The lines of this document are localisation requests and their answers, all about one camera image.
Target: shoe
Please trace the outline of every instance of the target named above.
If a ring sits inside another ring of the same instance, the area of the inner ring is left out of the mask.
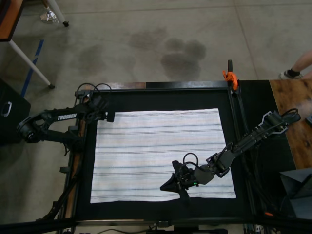
[[[303,77],[303,75],[299,74],[295,77],[292,77],[288,74],[288,70],[286,70],[285,72],[282,72],[281,74],[279,74],[279,78],[280,79],[301,79]]]

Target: white table leg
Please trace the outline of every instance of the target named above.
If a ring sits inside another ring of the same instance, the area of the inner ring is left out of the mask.
[[[38,76],[49,86],[50,89],[54,88],[54,85],[41,73],[41,71],[33,64],[33,62],[24,54],[24,52],[14,43],[13,40],[9,41],[10,46],[18,53],[19,56],[38,74]]]
[[[55,2],[55,0],[47,0],[50,7],[53,9],[54,13],[56,14],[58,20],[64,24],[65,27],[68,27],[68,21],[65,20],[65,17],[63,13],[60,11],[60,8],[58,4]]]

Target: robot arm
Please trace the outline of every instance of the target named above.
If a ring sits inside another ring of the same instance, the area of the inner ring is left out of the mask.
[[[173,161],[175,172],[170,180],[160,187],[162,191],[179,193],[183,202],[189,203],[190,198],[186,192],[188,188],[199,184],[207,184],[215,175],[222,178],[230,170],[232,161],[245,151],[251,149],[270,135],[285,132],[289,124],[300,120],[297,109],[290,109],[285,114],[278,112],[268,112],[262,122],[255,129],[245,135],[236,145],[229,143],[220,153],[216,153],[206,159],[207,164],[198,166],[192,162],[179,163]],[[187,167],[187,164],[195,165],[195,170]]]
[[[69,127],[68,131],[63,133],[49,130],[50,125],[74,118],[85,120],[86,123],[105,119],[114,122],[115,113],[107,112],[108,106],[108,98],[98,96],[73,108],[46,110],[22,121],[17,126],[17,132],[28,143],[48,140],[63,143],[69,150],[79,151],[82,150],[82,139],[78,136],[76,126]]]

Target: white striped towel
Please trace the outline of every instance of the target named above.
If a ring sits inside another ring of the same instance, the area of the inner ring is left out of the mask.
[[[91,203],[167,201],[176,193],[159,188],[170,179],[172,161],[195,153],[199,165],[225,147],[218,109],[116,113],[97,122]],[[196,162],[193,156],[187,161]],[[232,174],[191,187],[190,197],[236,198]]]

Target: floor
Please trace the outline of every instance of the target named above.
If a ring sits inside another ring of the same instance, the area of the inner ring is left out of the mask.
[[[56,86],[33,74],[31,114],[72,106],[83,82],[223,80],[232,59],[240,79],[276,79],[311,49],[311,0],[58,0],[68,28],[44,24],[28,3],[13,40]],[[29,67],[0,43],[0,77],[21,92]],[[66,130],[71,122],[53,126]],[[0,148],[0,223],[44,216],[63,190],[60,144]],[[242,233],[240,225],[229,233]],[[105,228],[80,228],[95,233]]]

